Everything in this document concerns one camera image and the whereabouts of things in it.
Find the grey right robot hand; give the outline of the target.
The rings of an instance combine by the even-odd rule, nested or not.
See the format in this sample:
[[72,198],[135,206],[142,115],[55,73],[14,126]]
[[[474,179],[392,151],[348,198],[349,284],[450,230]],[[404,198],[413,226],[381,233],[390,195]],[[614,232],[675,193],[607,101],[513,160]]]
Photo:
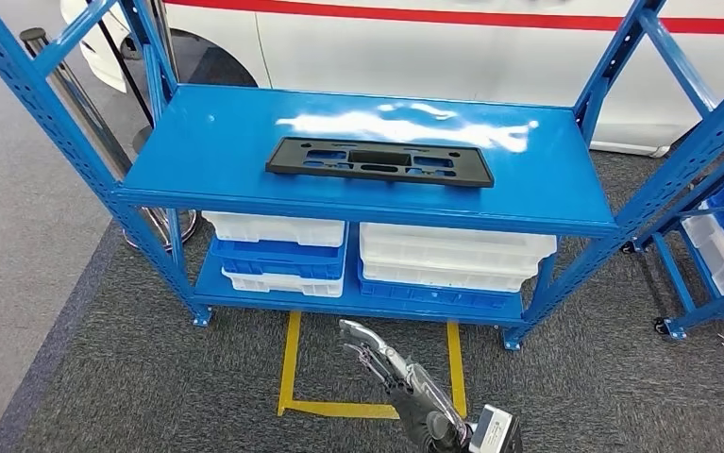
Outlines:
[[401,356],[375,331],[351,320],[339,321],[343,349],[381,384],[410,441],[421,452],[465,452],[471,429],[447,394],[416,361]]

